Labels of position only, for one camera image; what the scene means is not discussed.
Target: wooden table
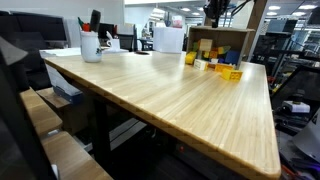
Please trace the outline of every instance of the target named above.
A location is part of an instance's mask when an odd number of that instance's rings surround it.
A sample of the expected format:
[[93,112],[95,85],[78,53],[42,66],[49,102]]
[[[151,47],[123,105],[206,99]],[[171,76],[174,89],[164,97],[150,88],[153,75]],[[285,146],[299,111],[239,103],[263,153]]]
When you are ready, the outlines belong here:
[[43,140],[42,145],[50,162],[57,165],[61,180],[112,179],[67,132]]
[[265,68],[243,62],[240,82],[198,71],[177,54],[48,58],[64,76],[249,179],[277,179],[280,162]]
[[20,93],[20,96],[39,136],[61,128],[61,119],[32,88]]

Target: yellow box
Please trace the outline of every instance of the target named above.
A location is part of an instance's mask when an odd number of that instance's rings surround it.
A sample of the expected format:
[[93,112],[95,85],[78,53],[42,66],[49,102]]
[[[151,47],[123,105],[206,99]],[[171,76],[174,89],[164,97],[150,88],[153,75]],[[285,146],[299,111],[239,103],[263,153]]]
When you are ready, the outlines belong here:
[[206,71],[208,69],[208,64],[209,63],[207,61],[196,59],[194,61],[193,67],[196,68],[196,69],[199,69],[201,71]]
[[233,66],[227,65],[227,64],[217,63],[217,64],[216,64],[216,68],[214,69],[214,71],[216,71],[216,72],[222,72],[224,69],[233,70]]
[[211,51],[212,42],[211,39],[201,39],[199,41],[199,51]]
[[189,52],[185,57],[186,64],[193,64],[193,61],[196,59],[197,52]]
[[240,81],[242,76],[242,71],[239,70],[230,70],[230,69],[223,69],[222,71],[222,78],[225,80],[235,80]]

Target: table leg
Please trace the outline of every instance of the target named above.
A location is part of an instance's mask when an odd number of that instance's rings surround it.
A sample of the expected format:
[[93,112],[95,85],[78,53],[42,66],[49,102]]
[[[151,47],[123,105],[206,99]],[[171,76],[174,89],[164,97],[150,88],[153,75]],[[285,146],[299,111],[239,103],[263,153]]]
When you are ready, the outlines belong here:
[[107,170],[111,164],[111,148],[107,108],[104,102],[93,99],[95,115],[89,118],[89,127],[92,135],[92,147],[95,160]]

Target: white mug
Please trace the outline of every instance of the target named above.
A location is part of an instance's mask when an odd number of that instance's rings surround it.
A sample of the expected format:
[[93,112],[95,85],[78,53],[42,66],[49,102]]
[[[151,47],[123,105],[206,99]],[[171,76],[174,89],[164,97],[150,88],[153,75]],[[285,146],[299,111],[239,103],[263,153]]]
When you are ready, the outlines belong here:
[[100,62],[101,47],[96,32],[81,31],[81,56],[85,62]]
[[110,49],[120,49],[119,39],[110,39],[107,41],[107,45],[110,46]]

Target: pen holder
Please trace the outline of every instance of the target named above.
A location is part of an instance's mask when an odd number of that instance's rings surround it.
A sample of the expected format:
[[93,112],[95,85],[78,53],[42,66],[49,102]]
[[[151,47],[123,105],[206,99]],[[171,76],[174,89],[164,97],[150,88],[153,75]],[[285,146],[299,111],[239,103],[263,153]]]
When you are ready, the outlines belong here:
[[85,62],[100,62],[101,47],[96,32],[81,31],[81,56]]

